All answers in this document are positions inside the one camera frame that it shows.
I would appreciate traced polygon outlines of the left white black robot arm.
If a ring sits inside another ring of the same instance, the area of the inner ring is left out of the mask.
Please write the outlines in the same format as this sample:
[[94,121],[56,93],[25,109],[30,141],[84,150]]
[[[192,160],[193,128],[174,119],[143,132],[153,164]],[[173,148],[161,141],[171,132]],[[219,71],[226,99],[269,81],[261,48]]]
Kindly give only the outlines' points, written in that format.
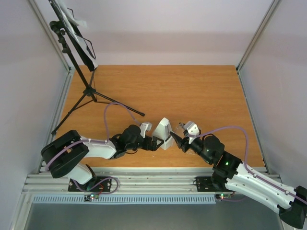
[[108,140],[85,138],[76,130],[71,130],[60,138],[46,145],[41,155],[46,163],[46,170],[53,178],[67,176],[77,181],[80,186],[91,191],[96,187],[97,179],[89,166],[81,164],[84,158],[103,158],[114,160],[124,156],[128,151],[143,149],[156,151],[165,142],[161,133],[148,136],[150,123],[140,126],[130,125],[123,133],[116,134]]

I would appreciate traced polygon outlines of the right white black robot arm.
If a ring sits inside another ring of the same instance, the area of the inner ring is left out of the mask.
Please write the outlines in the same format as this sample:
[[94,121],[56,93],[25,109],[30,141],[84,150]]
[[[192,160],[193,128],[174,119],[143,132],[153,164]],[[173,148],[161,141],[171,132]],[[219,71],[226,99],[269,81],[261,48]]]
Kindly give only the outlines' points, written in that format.
[[274,211],[286,224],[302,229],[307,218],[307,190],[279,183],[225,151],[213,132],[201,134],[194,122],[182,125],[184,137],[170,135],[183,152],[192,150],[213,166],[212,186],[247,196]]

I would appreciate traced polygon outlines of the white metronome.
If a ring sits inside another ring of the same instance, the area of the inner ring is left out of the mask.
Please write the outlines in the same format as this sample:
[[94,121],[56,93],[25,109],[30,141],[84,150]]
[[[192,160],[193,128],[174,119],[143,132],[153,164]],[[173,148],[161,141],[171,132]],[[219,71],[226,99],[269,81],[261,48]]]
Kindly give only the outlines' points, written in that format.
[[152,136],[158,137],[164,141],[160,146],[163,150],[167,150],[173,145],[174,139],[170,132],[172,132],[170,121],[164,117],[152,133]]

